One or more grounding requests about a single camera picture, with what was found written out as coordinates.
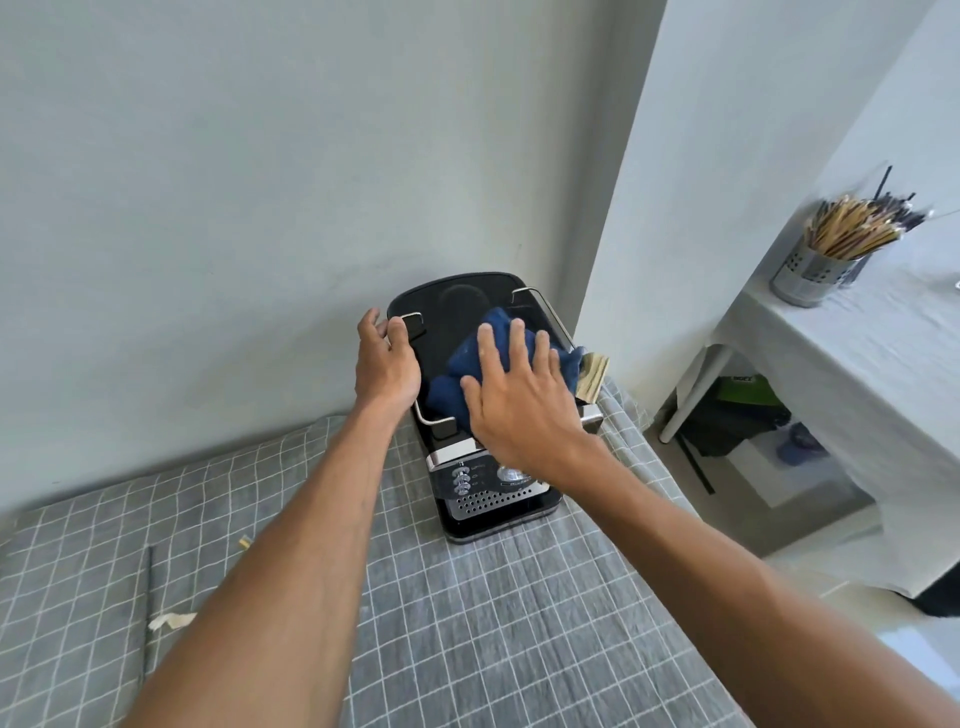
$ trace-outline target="table leg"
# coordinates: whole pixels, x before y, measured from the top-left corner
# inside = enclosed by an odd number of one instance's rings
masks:
[[[680,425],[690,416],[693,408],[704,398],[707,390],[720,376],[720,373],[723,372],[724,367],[727,366],[730,357],[733,356],[733,349],[725,344],[721,344],[717,347],[716,351],[713,352],[713,356],[710,356],[710,354],[711,352],[707,352],[708,360],[704,362],[704,366],[701,368],[700,374],[697,375],[697,380],[694,382],[693,388],[690,390],[690,394],[686,398],[683,406],[677,408],[673,417],[670,418],[669,422],[667,422],[660,432],[660,441],[662,443],[670,442],[673,436],[677,434]]]

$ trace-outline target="espresso machine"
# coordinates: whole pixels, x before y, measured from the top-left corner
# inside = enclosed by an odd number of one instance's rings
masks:
[[[523,319],[532,331],[546,330],[564,351],[570,335],[553,306],[536,288],[509,273],[470,273],[434,280],[397,296],[387,308],[407,327],[420,363],[420,394],[412,407],[437,510],[447,538],[473,541],[516,523],[554,511],[562,496],[547,483],[507,468],[452,417],[425,404],[429,382],[445,374],[446,362],[468,336],[475,336],[484,314],[496,306]],[[596,432],[603,415],[596,404],[577,401],[581,423]]]

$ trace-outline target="gray checkered mattress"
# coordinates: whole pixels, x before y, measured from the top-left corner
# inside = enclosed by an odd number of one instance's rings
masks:
[[[689,509],[636,407],[612,382],[600,405],[616,456]],[[148,617],[200,609],[242,557],[239,539],[279,512],[343,419],[20,517],[0,552],[0,725],[116,723],[144,664],[180,634],[147,640]],[[569,499],[548,518],[449,543],[415,438],[405,422],[387,456],[341,725],[748,725]]]

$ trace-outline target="white table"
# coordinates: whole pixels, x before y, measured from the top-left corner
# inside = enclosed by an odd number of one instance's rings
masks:
[[[752,280],[661,439],[740,352],[876,501],[775,558],[915,596],[960,562],[960,245],[906,243],[819,308]]]

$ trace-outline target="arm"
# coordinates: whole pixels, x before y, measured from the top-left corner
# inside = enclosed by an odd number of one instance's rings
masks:
[[[499,462],[580,503],[757,726],[960,725],[960,707],[873,635],[642,487],[580,428],[543,332],[531,370],[522,330],[514,321],[506,375],[492,334],[478,334],[483,387],[462,382],[474,432]]]
[[[323,461],[204,605],[125,725],[336,725],[373,504],[420,367],[400,319],[360,322],[357,401]]]

